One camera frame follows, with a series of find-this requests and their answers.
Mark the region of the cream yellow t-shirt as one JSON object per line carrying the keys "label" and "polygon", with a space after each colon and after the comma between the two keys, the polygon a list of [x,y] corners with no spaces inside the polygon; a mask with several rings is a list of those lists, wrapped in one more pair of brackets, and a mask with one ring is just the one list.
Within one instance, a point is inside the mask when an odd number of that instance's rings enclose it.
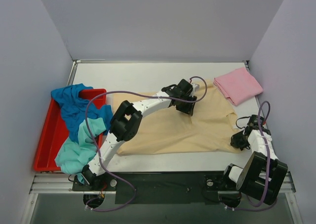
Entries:
{"label": "cream yellow t-shirt", "polygon": [[210,80],[199,81],[192,116],[174,107],[161,109],[142,119],[136,136],[125,142],[117,155],[154,155],[166,153],[213,152],[239,153],[230,145],[231,137],[238,132],[237,120],[231,104]]}

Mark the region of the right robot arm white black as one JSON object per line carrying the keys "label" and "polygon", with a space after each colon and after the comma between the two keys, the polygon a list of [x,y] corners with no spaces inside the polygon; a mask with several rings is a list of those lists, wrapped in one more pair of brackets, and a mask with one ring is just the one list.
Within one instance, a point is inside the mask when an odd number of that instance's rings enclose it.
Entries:
{"label": "right robot arm white black", "polygon": [[220,183],[226,189],[239,191],[247,198],[258,200],[258,203],[251,204],[254,207],[272,205],[277,199],[288,166],[276,156],[269,130],[252,130],[249,136],[244,132],[238,135],[250,145],[252,155],[243,168],[229,164],[220,177]]}

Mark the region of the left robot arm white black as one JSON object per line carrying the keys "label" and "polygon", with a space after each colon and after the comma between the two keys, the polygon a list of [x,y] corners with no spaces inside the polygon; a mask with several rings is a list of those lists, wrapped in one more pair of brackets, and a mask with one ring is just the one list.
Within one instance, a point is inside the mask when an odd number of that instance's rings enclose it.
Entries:
{"label": "left robot arm white black", "polygon": [[101,186],[100,176],[106,172],[110,160],[125,142],[136,136],[146,116],[172,106],[184,114],[193,115],[198,88],[198,84],[182,79],[177,85],[164,87],[152,96],[143,95],[137,102],[123,101],[110,121],[104,144],[97,147],[94,158],[82,169],[84,185],[90,190]]}

